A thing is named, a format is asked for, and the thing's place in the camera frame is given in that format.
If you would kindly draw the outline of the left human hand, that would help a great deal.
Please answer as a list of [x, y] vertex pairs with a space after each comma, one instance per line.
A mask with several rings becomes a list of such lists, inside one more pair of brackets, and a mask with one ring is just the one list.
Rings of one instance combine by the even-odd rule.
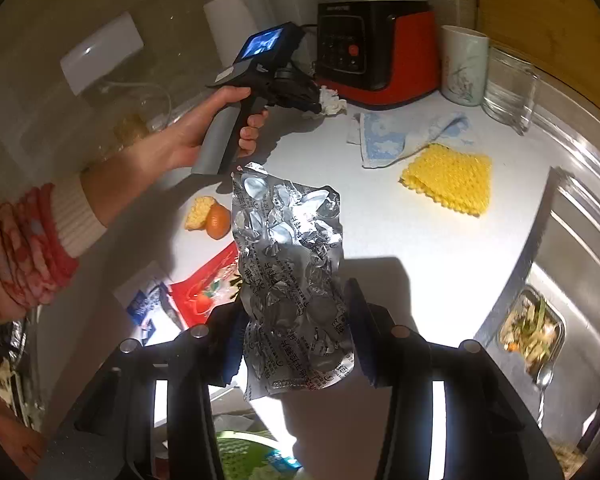
[[84, 195], [103, 226], [111, 222], [167, 172], [193, 166], [215, 115], [250, 96], [246, 87], [215, 91], [178, 122], [135, 144], [81, 176]]

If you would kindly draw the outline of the left forearm patterned sleeve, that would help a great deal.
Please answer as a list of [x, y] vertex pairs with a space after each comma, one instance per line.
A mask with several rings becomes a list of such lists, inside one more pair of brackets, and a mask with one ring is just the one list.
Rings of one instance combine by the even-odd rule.
[[105, 232], [78, 176], [0, 203], [0, 324], [51, 304]]

